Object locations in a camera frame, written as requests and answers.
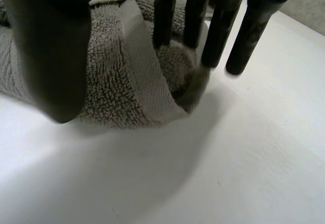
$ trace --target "towel fold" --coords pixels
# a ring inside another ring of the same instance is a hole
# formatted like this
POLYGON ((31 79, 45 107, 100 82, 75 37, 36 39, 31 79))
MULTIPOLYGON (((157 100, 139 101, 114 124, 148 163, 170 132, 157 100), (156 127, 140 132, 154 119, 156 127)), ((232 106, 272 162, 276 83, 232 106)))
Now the towel fold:
MULTIPOLYGON (((196 51, 182 45, 186 0, 177 0, 171 44, 155 50, 153 2, 90 2, 87 93, 76 120, 118 128, 159 126, 186 117, 199 102, 209 79, 209 70, 196 69, 205 39, 196 51)), ((1 0, 0 25, 0 91, 32 102, 1 0)))

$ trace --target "gray towel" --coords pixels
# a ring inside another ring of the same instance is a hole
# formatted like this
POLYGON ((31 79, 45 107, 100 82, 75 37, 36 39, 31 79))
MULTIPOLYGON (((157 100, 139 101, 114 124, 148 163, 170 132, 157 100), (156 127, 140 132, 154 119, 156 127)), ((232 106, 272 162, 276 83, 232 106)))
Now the gray towel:
MULTIPOLYGON (((90 2, 87 95, 76 120, 119 128, 159 126, 186 117, 198 104, 209 79, 208 69, 196 68, 204 38, 196 51, 181 44, 186 0, 177 0, 171 44, 155 50, 153 1, 90 2)), ((0 90, 31 102, 1 0, 0 24, 0 90)))

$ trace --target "terry cloth towel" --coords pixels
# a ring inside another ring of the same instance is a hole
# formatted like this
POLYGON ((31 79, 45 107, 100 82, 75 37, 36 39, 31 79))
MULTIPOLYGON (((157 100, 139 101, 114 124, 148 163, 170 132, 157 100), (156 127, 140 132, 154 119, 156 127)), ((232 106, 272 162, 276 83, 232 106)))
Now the terry cloth towel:
MULTIPOLYGON (((181 44, 186 0, 177 0, 171 44, 155 50, 153 2, 90 2, 87 94, 76 120, 118 128, 159 126, 186 117, 198 104, 210 74, 196 68, 205 39, 196 51, 181 44)), ((1 0, 0 24, 0 91, 32 103, 1 0)))

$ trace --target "gray carpet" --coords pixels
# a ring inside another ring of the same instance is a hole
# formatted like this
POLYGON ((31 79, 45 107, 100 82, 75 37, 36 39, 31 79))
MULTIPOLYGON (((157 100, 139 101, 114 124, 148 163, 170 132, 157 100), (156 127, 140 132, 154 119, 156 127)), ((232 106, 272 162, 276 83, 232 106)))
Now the gray carpet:
POLYGON ((325 0, 288 0, 281 12, 325 36, 325 0))

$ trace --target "white table surface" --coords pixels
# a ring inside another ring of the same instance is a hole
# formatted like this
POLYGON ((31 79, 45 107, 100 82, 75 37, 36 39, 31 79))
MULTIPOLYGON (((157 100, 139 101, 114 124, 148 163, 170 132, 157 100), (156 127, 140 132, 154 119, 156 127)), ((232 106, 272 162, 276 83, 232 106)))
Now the white table surface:
POLYGON ((277 13, 234 79, 239 22, 193 116, 160 129, 55 125, 1 95, 0 223, 324 224, 325 37, 277 13))

